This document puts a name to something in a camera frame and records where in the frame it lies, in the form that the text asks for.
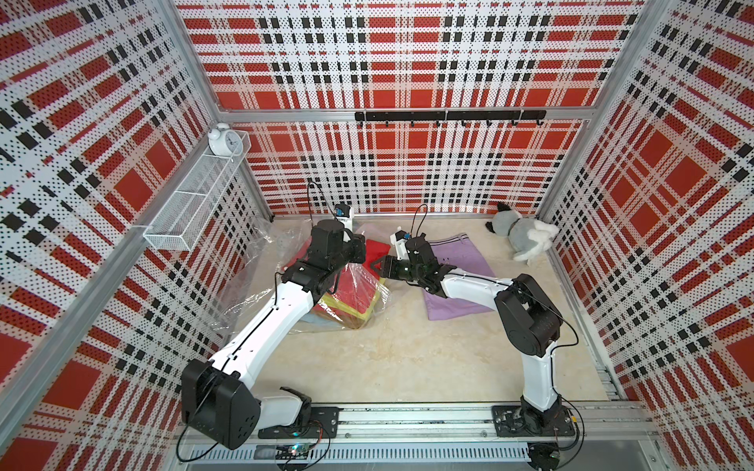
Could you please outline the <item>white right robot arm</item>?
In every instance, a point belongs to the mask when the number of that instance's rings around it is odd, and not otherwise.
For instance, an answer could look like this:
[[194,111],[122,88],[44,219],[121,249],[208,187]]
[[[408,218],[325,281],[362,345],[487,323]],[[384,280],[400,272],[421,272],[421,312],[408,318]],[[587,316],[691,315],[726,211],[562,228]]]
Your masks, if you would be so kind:
[[425,237],[399,231],[394,255],[370,264],[380,277],[403,281],[424,292],[495,310],[510,344],[522,355],[523,392],[518,412],[508,420],[510,434],[581,435],[573,413],[555,387],[555,352],[567,323],[538,282],[528,274],[493,279],[440,262]]

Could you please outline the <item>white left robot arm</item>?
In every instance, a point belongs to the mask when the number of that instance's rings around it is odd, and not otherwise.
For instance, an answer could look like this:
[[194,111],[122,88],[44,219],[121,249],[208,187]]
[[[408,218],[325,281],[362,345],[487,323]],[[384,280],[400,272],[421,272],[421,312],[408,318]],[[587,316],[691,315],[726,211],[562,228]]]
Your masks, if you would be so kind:
[[366,260],[366,243],[353,220],[317,222],[306,256],[274,279],[274,294],[225,347],[208,360],[194,359],[181,376],[185,424],[226,449],[237,449],[261,429],[306,427],[310,399],[280,388],[255,388],[263,366],[292,327],[337,285],[342,270]]

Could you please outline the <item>red trousers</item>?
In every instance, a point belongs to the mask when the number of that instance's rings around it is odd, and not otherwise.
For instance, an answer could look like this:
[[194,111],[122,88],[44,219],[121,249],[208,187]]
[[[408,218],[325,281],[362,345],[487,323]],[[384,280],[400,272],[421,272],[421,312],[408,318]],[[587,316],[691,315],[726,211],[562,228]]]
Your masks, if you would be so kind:
[[386,243],[368,239],[365,263],[349,264],[341,272],[338,288],[333,288],[335,294],[324,294],[312,308],[311,314],[355,330],[384,310],[390,290],[385,286],[385,279],[370,268],[370,263],[389,251]]

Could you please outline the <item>purple trousers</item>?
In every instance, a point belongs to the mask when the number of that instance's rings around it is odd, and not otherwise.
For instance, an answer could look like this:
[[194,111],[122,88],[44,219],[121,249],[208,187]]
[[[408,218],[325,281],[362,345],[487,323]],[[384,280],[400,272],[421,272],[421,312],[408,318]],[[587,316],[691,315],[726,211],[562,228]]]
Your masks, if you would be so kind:
[[[443,280],[445,294],[430,294],[445,299],[460,299],[484,306],[487,310],[497,311],[496,296],[512,286],[511,279],[494,279],[461,270],[457,266]],[[376,271],[376,262],[372,263]]]

